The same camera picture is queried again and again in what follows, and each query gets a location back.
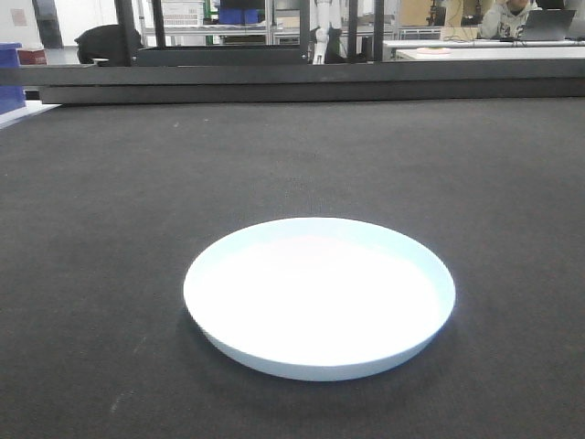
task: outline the gray hoodie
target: gray hoodie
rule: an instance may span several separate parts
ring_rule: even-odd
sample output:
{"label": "gray hoodie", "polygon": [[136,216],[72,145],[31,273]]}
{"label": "gray hoodie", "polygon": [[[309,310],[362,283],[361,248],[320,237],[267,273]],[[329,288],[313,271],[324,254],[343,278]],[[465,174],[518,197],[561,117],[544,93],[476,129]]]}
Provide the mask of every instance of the gray hoodie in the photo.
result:
{"label": "gray hoodie", "polygon": [[528,13],[540,9],[536,2],[528,3],[518,15],[514,15],[508,9],[508,5],[494,5],[484,15],[482,24],[479,25],[481,38],[518,38],[522,34],[524,25],[528,19]]}

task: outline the white robot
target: white robot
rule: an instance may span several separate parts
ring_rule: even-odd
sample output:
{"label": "white robot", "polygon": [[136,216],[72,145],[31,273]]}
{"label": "white robot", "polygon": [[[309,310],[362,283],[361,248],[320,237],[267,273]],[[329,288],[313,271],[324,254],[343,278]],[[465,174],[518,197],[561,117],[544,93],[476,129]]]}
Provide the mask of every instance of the white robot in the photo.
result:
{"label": "white robot", "polygon": [[325,63],[329,29],[341,29],[341,0],[309,0],[311,30],[315,30],[313,64]]}

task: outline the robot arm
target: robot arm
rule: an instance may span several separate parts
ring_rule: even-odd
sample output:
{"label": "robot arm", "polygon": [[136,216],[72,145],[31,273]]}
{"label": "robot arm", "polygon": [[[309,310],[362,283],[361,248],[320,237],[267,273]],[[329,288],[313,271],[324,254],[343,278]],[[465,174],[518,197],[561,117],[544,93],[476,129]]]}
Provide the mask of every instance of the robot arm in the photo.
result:
{"label": "robot arm", "polygon": [[316,8],[312,10],[317,17],[315,23],[316,44],[314,48],[313,64],[325,63],[325,52],[329,42],[329,29],[341,28],[341,0],[313,0]]}

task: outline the white bowl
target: white bowl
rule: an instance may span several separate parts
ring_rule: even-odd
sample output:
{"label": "white bowl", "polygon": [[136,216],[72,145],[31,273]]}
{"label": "white bowl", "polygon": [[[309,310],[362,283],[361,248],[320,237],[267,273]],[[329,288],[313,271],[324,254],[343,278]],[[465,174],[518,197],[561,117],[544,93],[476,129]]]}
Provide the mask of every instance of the white bowl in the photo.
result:
{"label": "white bowl", "polygon": [[236,361],[296,380],[349,380],[419,353],[449,317],[449,271],[411,238],[351,219],[295,218],[205,249],[186,307]]}

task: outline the blue box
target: blue box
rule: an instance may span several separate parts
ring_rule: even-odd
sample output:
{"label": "blue box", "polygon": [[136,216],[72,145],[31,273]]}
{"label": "blue box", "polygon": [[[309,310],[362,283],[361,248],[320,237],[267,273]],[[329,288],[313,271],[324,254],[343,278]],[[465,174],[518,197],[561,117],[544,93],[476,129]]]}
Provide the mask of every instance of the blue box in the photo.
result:
{"label": "blue box", "polygon": [[256,25],[258,24],[258,9],[236,9],[220,7],[219,23],[221,25]]}
{"label": "blue box", "polygon": [[[18,52],[20,43],[0,43],[0,68],[20,67]],[[25,91],[19,85],[0,86],[0,114],[12,112],[26,105]]]}

